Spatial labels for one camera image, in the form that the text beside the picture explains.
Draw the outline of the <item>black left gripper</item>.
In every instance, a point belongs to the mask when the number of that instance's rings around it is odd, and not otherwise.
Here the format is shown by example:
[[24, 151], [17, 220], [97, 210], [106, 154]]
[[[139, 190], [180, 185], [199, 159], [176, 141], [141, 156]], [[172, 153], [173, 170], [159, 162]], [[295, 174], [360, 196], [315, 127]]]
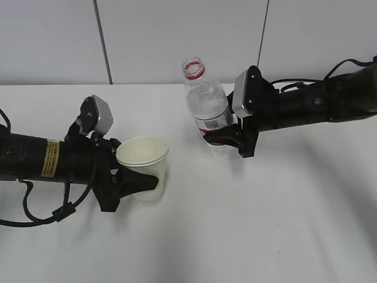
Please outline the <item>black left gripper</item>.
[[[91, 137], [82, 129], [81, 120], [72, 123], [63, 145], [64, 200], [63, 211], [71, 212], [90, 192], [93, 192], [102, 212], [115, 212], [120, 198], [133, 195], [138, 200], [158, 198], [158, 177], [119, 166], [115, 161], [117, 139], [106, 140], [102, 134], [93, 132]], [[116, 196], [114, 196], [116, 172]], [[75, 201], [68, 200], [70, 185], [82, 184], [86, 188]]]

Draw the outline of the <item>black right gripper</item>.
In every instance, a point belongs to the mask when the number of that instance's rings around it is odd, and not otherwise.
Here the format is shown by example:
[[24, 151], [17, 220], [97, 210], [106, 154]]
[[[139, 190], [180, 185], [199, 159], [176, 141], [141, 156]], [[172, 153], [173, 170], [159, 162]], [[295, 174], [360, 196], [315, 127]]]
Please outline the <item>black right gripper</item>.
[[[278, 90], [273, 84], [262, 77], [255, 65], [247, 69], [246, 108], [251, 116], [240, 119], [237, 124], [208, 131], [203, 138], [208, 144], [215, 146], [227, 145], [238, 148], [243, 158], [253, 157], [259, 133], [265, 124], [270, 124], [276, 117], [276, 95]], [[232, 110], [233, 91], [228, 95]]]

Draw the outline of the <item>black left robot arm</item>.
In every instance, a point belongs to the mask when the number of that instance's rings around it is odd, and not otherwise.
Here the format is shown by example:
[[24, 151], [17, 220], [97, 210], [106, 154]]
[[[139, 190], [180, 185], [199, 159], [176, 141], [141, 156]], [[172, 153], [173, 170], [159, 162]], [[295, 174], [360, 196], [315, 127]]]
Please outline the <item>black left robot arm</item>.
[[115, 156], [120, 142], [72, 124], [63, 141], [11, 133], [1, 126], [1, 180], [88, 185], [103, 212], [115, 212], [120, 199], [157, 187], [159, 179], [132, 171]]

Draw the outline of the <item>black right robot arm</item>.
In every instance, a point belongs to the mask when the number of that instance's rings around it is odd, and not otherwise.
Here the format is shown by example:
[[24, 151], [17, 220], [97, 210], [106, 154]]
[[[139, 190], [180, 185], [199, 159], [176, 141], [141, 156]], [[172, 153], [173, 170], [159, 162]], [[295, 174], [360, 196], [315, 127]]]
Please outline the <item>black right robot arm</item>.
[[205, 141], [237, 148], [248, 158], [264, 131], [375, 116], [376, 61], [353, 63], [359, 71], [337, 76], [329, 72], [322, 80], [288, 79], [281, 89], [265, 80], [255, 65], [249, 67], [227, 98], [237, 122], [206, 133]]

